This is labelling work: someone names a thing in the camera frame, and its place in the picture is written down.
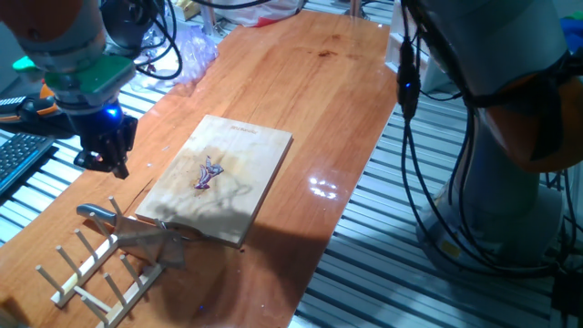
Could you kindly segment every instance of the black cable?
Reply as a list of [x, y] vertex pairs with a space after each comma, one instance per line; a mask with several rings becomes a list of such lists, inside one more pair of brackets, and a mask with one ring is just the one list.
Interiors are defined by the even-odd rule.
[[[406, 13], [404, 11], [404, 7], [405, 4], [403, 4], [402, 10], [404, 12], [404, 33], [405, 33], [405, 41], [408, 41], [408, 25], [406, 23]], [[419, 76], [419, 63], [420, 63], [420, 56], [419, 56], [419, 48], [420, 48], [420, 37], [419, 39], [417, 39], [417, 56], [416, 56], [416, 74], [417, 74], [417, 78]], [[542, 277], [542, 276], [547, 276], [550, 273], [554, 273], [558, 267], [553, 267], [553, 265], [548, 265], [545, 267], [539, 267], [539, 268], [524, 268], [524, 270], [529, 270], [529, 272], [519, 272], [521, 269], [519, 268], [502, 268], [502, 267], [498, 267], [495, 266], [491, 263], [486, 262], [484, 259], [480, 259], [479, 257], [477, 257], [475, 254], [473, 254], [470, 250], [467, 249], [467, 247], [459, 240], [457, 239], [456, 235], [451, 231], [451, 229], [449, 228], [449, 226], [447, 225], [447, 223], [445, 222], [445, 220], [443, 219], [443, 217], [441, 216], [441, 213], [439, 212], [438, 208], [435, 206], [432, 198], [431, 198], [431, 194], [429, 192], [429, 190], [427, 189], [426, 185], [424, 184], [424, 178], [421, 174], [421, 171], [419, 169], [419, 165], [416, 159], [416, 154], [414, 151], [414, 142], [413, 142], [413, 135], [411, 133], [411, 128], [410, 128], [410, 119], [405, 121], [405, 130], [404, 130], [404, 151], [402, 154], [402, 168], [404, 167], [404, 157], [406, 156], [406, 141], [409, 140], [409, 147], [411, 149], [411, 153], [412, 153], [412, 160], [415, 166], [415, 172], [417, 174], [417, 178], [420, 181], [420, 184], [424, 190], [424, 194], [427, 197], [427, 200], [432, 208], [433, 213], [435, 214], [435, 216], [437, 217], [437, 219], [439, 220], [439, 222], [442, 224], [442, 226], [444, 227], [444, 229], [446, 230], [446, 232], [448, 233], [449, 237], [455, 241], [455, 243], [458, 245], [458, 247], [460, 249], [462, 249], [469, 257], [471, 257], [472, 259], [474, 259], [475, 261], [477, 261], [478, 263], [492, 269], [495, 271], [498, 271], [498, 275], [499, 276], [506, 276], [506, 277], [513, 277], [513, 278], [534, 278], [534, 277]], [[427, 236], [427, 238], [431, 238], [430, 235], [428, 235], [427, 230], [424, 228], [423, 223], [421, 222], [421, 219], [418, 217], [418, 214], [416, 213], [416, 207], [414, 205], [413, 202], [413, 198], [410, 195], [410, 190], [408, 189], [408, 183], [406, 181], [406, 169], [403, 169], [402, 174], [404, 175], [404, 185], [405, 185], [405, 191], [407, 193], [407, 197], [409, 199], [409, 202], [413, 208], [413, 211], [415, 212], [415, 218], [417, 219], [418, 223], [420, 224], [420, 227], [422, 227], [422, 230], [425, 233], [425, 236]], [[434, 246], [436, 247], [436, 249], [438, 250], [438, 252], [444, 256], [446, 258], [447, 261], [450, 261], [451, 263], [453, 263], [454, 265], [456, 265], [457, 267], [460, 267], [462, 269], [466, 269], [469, 270], [471, 272], [476, 272], [476, 273], [481, 273], [481, 274], [486, 274], [486, 275], [493, 275], [492, 272], [482, 272], [479, 270], [474, 270], [470, 268], [466, 268], [464, 266], [462, 266], [460, 263], [453, 261], [451, 258], [449, 258], [448, 255], [444, 254], [443, 251], [441, 249], [439, 249], [437, 247], [437, 245]]]
[[457, 169], [459, 168], [459, 164], [462, 161], [462, 157], [465, 153], [465, 146], [467, 145], [468, 134], [467, 131], [469, 130], [470, 124], [470, 114], [467, 113], [467, 122], [465, 123], [465, 135], [464, 141], [462, 143], [462, 148], [459, 150], [459, 155], [457, 155], [457, 159], [455, 159], [454, 170], [452, 171], [452, 176], [449, 178], [449, 185], [447, 186], [447, 203], [451, 206], [452, 205], [452, 194], [454, 193], [454, 184], [455, 184], [455, 174], [457, 174]]
[[401, 15], [403, 15], [403, 25], [404, 25], [404, 40], [409, 41], [409, 22], [407, 18], [407, 11], [406, 11], [406, 1], [403, 0], [401, 2]]
[[[447, 223], [445, 222], [444, 218], [441, 216], [441, 213], [439, 212], [439, 209], [435, 206], [433, 200], [431, 199], [431, 195], [429, 193], [429, 190], [427, 189], [427, 186], [425, 185], [424, 182], [424, 178], [423, 175], [421, 174], [421, 170], [419, 169], [419, 163], [417, 160], [417, 156], [416, 156], [416, 151], [414, 149], [414, 142], [413, 142], [413, 136], [411, 133], [411, 126], [409, 122], [405, 122], [405, 128], [404, 128], [404, 140], [408, 139], [408, 143], [409, 143], [409, 149], [411, 150], [411, 159], [412, 162], [414, 164], [414, 168], [415, 168], [415, 173], [417, 175], [417, 179], [419, 179], [419, 183], [421, 184], [421, 187], [424, 191], [425, 196], [427, 197], [427, 200], [432, 208], [433, 213], [435, 214], [435, 216], [437, 217], [437, 219], [439, 220], [439, 222], [442, 224], [442, 226], [444, 227], [445, 231], [448, 233], [448, 235], [450, 236], [450, 238], [455, 241], [456, 244], [458, 244], [458, 247], [465, 252], [465, 254], [467, 254], [469, 257], [471, 257], [472, 259], [474, 259], [475, 261], [477, 261], [478, 263], [494, 270], [497, 272], [484, 272], [481, 270], [477, 270], [474, 268], [470, 268], [470, 267], [466, 267], [465, 265], [462, 265], [460, 263], [458, 263], [457, 261], [452, 260], [449, 255], [445, 254], [443, 252], [443, 250], [441, 250], [435, 243], [435, 241], [431, 241], [432, 237], [429, 234], [429, 232], [427, 231], [427, 229], [424, 227], [424, 224], [421, 220], [421, 218], [419, 217], [419, 213], [417, 212], [417, 208], [414, 205], [414, 201], [413, 201], [413, 197], [411, 196], [411, 191], [408, 188], [408, 181], [407, 181], [407, 177], [406, 177], [406, 167], [405, 165], [405, 158], [406, 158], [406, 148], [404, 148], [403, 153], [402, 153], [402, 158], [401, 158], [401, 167], [402, 167], [402, 175], [403, 175], [403, 180], [404, 180], [404, 186], [405, 186], [405, 192], [407, 193], [407, 198], [409, 199], [409, 202], [411, 204], [411, 208], [414, 212], [415, 218], [417, 219], [417, 223], [419, 224], [419, 226], [421, 227], [421, 229], [424, 231], [424, 235], [426, 238], [430, 239], [430, 241], [433, 243], [433, 246], [437, 249], [437, 251], [449, 262], [451, 262], [452, 264], [454, 264], [455, 266], [457, 266], [458, 268], [462, 269], [462, 270], [468, 270], [470, 272], [473, 273], [478, 273], [478, 274], [482, 274], [482, 275], [487, 275], [487, 276], [495, 276], [495, 277], [506, 277], [506, 278], [516, 278], [516, 279], [530, 279], [530, 278], [541, 278], [541, 277], [545, 277], [548, 276], [551, 273], [554, 273], [554, 271], [556, 270], [555, 268], [553, 268], [552, 264], [548, 265], [547, 267], [542, 267], [542, 268], [501, 268], [501, 267], [497, 267], [495, 265], [492, 265], [490, 263], [485, 262], [484, 260], [478, 258], [475, 254], [473, 254], [470, 250], [467, 249], [467, 247], [461, 243], [461, 241], [455, 236], [455, 234], [451, 231], [451, 229], [449, 228], [449, 226], [447, 225]], [[532, 272], [521, 272], [522, 270], [533, 270]]]
[[[158, 15], [160, 15], [160, 17], [162, 17], [162, 23], [164, 23], [164, 29], [168, 31], [168, 23], [166, 22], [166, 18], [164, 18], [165, 13], [164, 13], [163, 8], [159, 7], [157, 0], [153, 0], [152, 3], [156, 7], [156, 11], [158, 12]], [[158, 42], [155, 45], [143, 46], [141, 51], [144, 51], [146, 49], [154, 49], [154, 48], [157, 48], [159, 46], [163, 46], [165, 42], [166, 42], [166, 36], [162, 35], [162, 39], [160, 40], [160, 42]]]
[[458, 93], [456, 93], [456, 94], [452, 95], [451, 97], [447, 97], [447, 98], [436, 98], [436, 97], [433, 97], [433, 96], [429, 95], [428, 93], [424, 92], [423, 90], [419, 90], [419, 91], [420, 91], [420, 92], [421, 92], [421, 93], [422, 93], [424, 96], [426, 96], [426, 97], [428, 97], [428, 98], [430, 98], [430, 99], [432, 99], [432, 100], [436, 100], [436, 101], [449, 101], [449, 100], [458, 99], [459, 97], [461, 97], [461, 96], [462, 96], [462, 93], [461, 93], [461, 92], [458, 92]]
[[163, 58], [165, 55], [168, 54], [168, 52], [170, 52], [170, 50], [172, 49], [172, 43], [176, 41], [176, 34], [177, 34], [177, 30], [178, 30], [178, 26], [176, 23], [176, 13], [174, 12], [174, 5], [170, 2], [170, 0], [168, 0], [168, 4], [169, 4], [169, 8], [170, 8], [170, 16], [172, 18], [172, 25], [173, 25], [173, 29], [172, 29], [172, 37], [167, 37], [168, 35], [168, 30], [166, 30], [166, 34], [164, 33], [164, 30], [162, 30], [162, 34], [164, 35], [164, 37], [167, 37], [167, 39], [170, 42], [170, 46], [168, 46], [166, 48], [166, 50], [164, 50], [164, 52], [162, 52], [160, 55], [151, 58], [143, 63], [139, 63], [136, 64], [137, 69], [141, 66], [145, 66], [145, 65], [149, 65], [149, 64], [153, 64], [157, 61], [159, 61], [161, 58]]
[[[575, 216], [575, 211], [573, 210], [573, 200], [571, 199], [571, 187], [569, 186], [569, 181], [568, 181], [568, 170], [565, 169], [564, 172], [565, 172], [565, 194], [567, 196], [568, 212], [569, 212], [569, 215], [571, 216], [571, 218], [573, 219], [573, 221], [571, 222], [572, 228], [571, 228], [571, 243], [569, 244], [569, 250], [568, 250], [568, 254], [569, 254], [575, 248], [575, 242], [577, 241], [577, 223], [576, 223], [577, 217]], [[558, 187], [559, 188], [560, 188], [560, 181], [561, 181], [561, 179], [558, 180]]]
[[404, 185], [405, 193], [407, 194], [407, 199], [409, 199], [409, 204], [411, 205], [411, 209], [413, 210], [413, 214], [415, 216], [415, 220], [417, 221], [417, 224], [419, 225], [419, 228], [421, 228], [424, 236], [429, 240], [429, 242], [431, 243], [431, 246], [439, 253], [439, 255], [442, 258], [444, 258], [446, 261], [453, 264], [455, 267], [459, 268], [460, 270], [467, 270], [469, 272], [483, 274], [486, 276], [502, 277], [501, 274], [496, 274], [493, 272], [482, 272], [482, 271], [476, 270], [474, 268], [466, 267], [465, 265], [462, 265], [462, 264], [456, 262], [455, 260], [453, 260], [452, 258], [450, 258], [449, 255], [445, 254], [445, 252], [437, 245], [437, 242], [434, 240], [433, 236], [429, 233], [429, 231], [427, 230], [427, 228], [423, 224], [423, 221], [421, 220], [419, 212], [417, 211], [417, 207], [414, 205], [413, 196], [411, 194], [411, 189], [409, 188], [409, 181], [407, 178], [407, 169], [406, 169], [406, 160], [405, 159], [407, 156], [407, 140], [408, 140], [408, 136], [410, 135], [410, 133], [407, 133], [407, 131], [408, 130], [410, 131], [410, 129], [411, 129], [410, 124], [408, 122], [405, 122], [404, 134], [403, 134], [403, 147], [401, 150], [401, 175], [403, 176], [403, 185]]
[[174, 72], [173, 74], [171, 74], [169, 76], [159, 76], [159, 75], [152, 74], [139, 66], [136, 66], [136, 70], [138, 72], [142, 73], [143, 75], [145, 75], [147, 77], [154, 77], [154, 78], [160, 79], [160, 80], [171, 80], [171, 79], [178, 77], [180, 75], [180, 73], [182, 73], [182, 56], [180, 55], [179, 48], [176, 45], [176, 42], [174, 41], [176, 39], [176, 31], [177, 31], [176, 16], [174, 13], [174, 8], [172, 6], [172, 3], [170, 2], [170, 0], [168, 0], [168, 2], [169, 2], [170, 12], [172, 14], [172, 24], [174, 25], [174, 31], [172, 33], [172, 36], [169, 35], [168, 30], [165, 30], [163, 28], [162, 24], [158, 20], [154, 21], [154, 24], [156, 24], [156, 26], [162, 31], [162, 34], [164, 34], [164, 36], [170, 41], [170, 46], [164, 51], [164, 53], [162, 55], [159, 56], [159, 58], [165, 56], [168, 53], [168, 51], [170, 50], [170, 48], [173, 48], [174, 51], [176, 52], [176, 57], [179, 60], [179, 67], [177, 68], [176, 72]]
[[262, 5], [265, 3], [270, 2], [271, 0], [256, 0], [256, 1], [251, 1], [245, 4], [240, 4], [240, 5], [217, 5], [217, 4], [213, 4], [210, 2], [206, 2], [203, 0], [190, 0], [192, 2], [195, 2], [199, 5], [205, 5], [211, 8], [215, 8], [215, 9], [224, 9], [224, 10], [236, 10], [236, 9], [242, 9], [242, 8], [249, 8], [252, 6], [256, 6], [256, 5]]

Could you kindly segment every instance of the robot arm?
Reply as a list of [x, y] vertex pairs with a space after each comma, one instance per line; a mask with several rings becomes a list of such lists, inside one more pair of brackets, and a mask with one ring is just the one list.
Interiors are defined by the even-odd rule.
[[444, 71], [523, 170], [583, 159], [583, 58], [550, 0], [402, 0]]
[[[29, 66], [44, 73], [58, 108], [81, 137], [75, 164], [124, 179], [138, 121], [123, 114], [118, 93], [135, 67], [131, 59], [103, 55], [98, 2], [8, 0], [0, 3], [1, 20], [32, 61]], [[26, 60], [18, 65], [30, 68]]]

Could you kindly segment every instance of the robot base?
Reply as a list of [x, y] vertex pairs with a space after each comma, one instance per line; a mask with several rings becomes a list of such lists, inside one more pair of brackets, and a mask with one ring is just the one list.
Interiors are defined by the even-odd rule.
[[[482, 258], [462, 233], [463, 228], [460, 221], [459, 207], [456, 202], [453, 205], [448, 204], [447, 187], [448, 185], [445, 184], [440, 195], [435, 199], [435, 205], [461, 243], [478, 258]], [[455, 190], [453, 196], [453, 199], [456, 200], [457, 192]], [[473, 217], [473, 222], [486, 222], [481, 227], [483, 229], [476, 227], [475, 223], [468, 222], [468, 224], [470, 224], [470, 230], [472, 230], [477, 243], [494, 253], [500, 265], [507, 267], [512, 266], [510, 263], [514, 263], [524, 267], [535, 267], [541, 265], [545, 252], [556, 240], [563, 220], [563, 200], [560, 192], [539, 186], [534, 206], [527, 215], [522, 217], [496, 218], [487, 213], [472, 212], [471, 208], [466, 212], [471, 213], [466, 216]], [[494, 272], [472, 259], [458, 247], [429, 205], [424, 207], [421, 219], [435, 241], [435, 245], [445, 254], [448, 254], [456, 263], [481, 272]], [[439, 269], [469, 280], [487, 278], [485, 275], [456, 267], [435, 249], [419, 226], [417, 226], [416, 232], [420, 247], [424, 250], [427, 258]]]

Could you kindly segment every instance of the metal grid floor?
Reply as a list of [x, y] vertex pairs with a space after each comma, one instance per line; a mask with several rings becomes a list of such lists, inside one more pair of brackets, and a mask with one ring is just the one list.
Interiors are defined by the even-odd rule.
[[[412, 121], [427, 187], [438, 192], [465, 134], [460, 102], [422, 97]], [[404, 119], [396, 107], [296, 311], [321, 327], [549, 327], [552, 279], [470, 283], [425, 257], [401, 176]], [[418, 206], [427, 203], [408, 159]], [[576, 320], [570, 324], [577, 326]]]

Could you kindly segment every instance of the wooden peg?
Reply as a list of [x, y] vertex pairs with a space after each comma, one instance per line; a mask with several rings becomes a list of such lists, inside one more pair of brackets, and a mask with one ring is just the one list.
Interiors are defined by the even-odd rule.
[[56, 283], [55, 279], [53, 279], [53, 277], [46, 273], [45, 269], [43, 269], [42, 266], [37, 265], [36, 270], [38, 271], [38, 273], [40, 273], [40, 275], [45, 277], [48, 283], [50, 283], [56, 289], [57, 292], [59, 292], [61, 295], [65, 293], [63, 287], [60, 284]]
[[85, 245], [85, 248], [89, 251], [91, 256], [93, 256], [93, 259], [95, 261], [97, 261], [97, 253], [95, 253], [95, 251], [93, 250], [93, 247], [91, 247], [91, 244], [89, 243], [89, 241], [87, 241], [87, 239], [85, 239], [85, 236], [83, 235], [83, 233], [81, 233], [81, 230], [75, 229], [75, 234], [77, 235], [77, 237], [79, 237], [81, 242], [83, 242], [83, 245]]
[[111, 202], [111, 205], [113, 206], [114, 210], [116, 210], [116, 214], [118, 215], [118, 217], [123, 217], [124, 213], [119, 208], [116, 199], [114, 199], [113, 196], [109, 196], [109, 201]]
[[61, 245], [56, 246], [56, 251], [58, 251], [58, 253], [61, 254], [63, 259], [65, 259], [66, 264], [68, 264], [71, 267], [71, 269], [73, 269], [73, 271], [77, 274], [77, 277], [81, 277], [81, 271], [75, 265], [73, 260], [71, 260], [69, 255], [65, 252], [65, 250], [63, 250], [63, 247], [61, 247]]
[[87, 297], [99, 309], [105, 311], [106, 313], [109, 313], [111, 311], [111, 308], [107, 306], [107, 304], [101, 302], [97, 297], [91, 295], [88, 291], [84, 290], [83, 288], [75, 286], [73, 287], [73, 289], [79, 295]]
[[107, 325], [109, 324], [109, 320], [106, 318], [106, 316], [95, 306], [95, 304], [93, 304], [86, 296], [82, 296], [81, 297], [81, 301], [83, 301], [83, 303], [89, 308], [89, 310], [91, 310], [91, 312], [97, 316], [97, 318], [99, 318], [99, 320], [101, 320], [101, 322], [103, 323], [103, 325], [105, 325], [107, 327]]
[[138, 274], [136, 273], [136, 271], [134, 270], [134, 268], [132, 268], [131, 264], [129, 264], [128, 259], [126, 258], [126, 255], [121, 255], [119, 257], [119, 259], [124, 262], [124, 265], [126, 266], [126, 269], [128, 269], [129, 274], [131, 275], [132, 278], [134, 278], [134, 282], [136, 282], [138, 284], [138, 287], [142, 287], [144, 284], [142, 283], [142, 281], [139, 279]]
[[106, 229], [106, 226], [104, 226], [103, 223], [96, 217], [95, 212], [89, 213], [89, 217], [91, 218], [91, 220], [93, 220], [93, 222], [95, 222], [97, 227], [101, 230], [101, 233], [103, 233], [103, 235], [107, 237], [109, 242], [112, 242], [109, 231]]
[[119, 302], [121, 302], [121, 305], [128, 304], [128, 302], [126, 302], [126, 298], [124, 298], [124, 295], [119, 291], [119, 288], [116, 286], [116, 283], [113, 282], [113, 279], [111, 279], [111, 276], [109, 275], [109, 273], [104, 274], [103, 278], [106, 279], [106, 282], [109, 284], [109, 287], [111, 287], [111, 290], [116, 295]]
[[149, 251], [148, 245], [144, 242], [144, 240], [139, 239], [136, 242], [142, 248], [142, 250], [144, 250], [144, 252], [146, 253], [146, 257], [148, 258], [149, 263], [152, 266], [156, 265], [156, 257], [154, 257], [152, 252]]

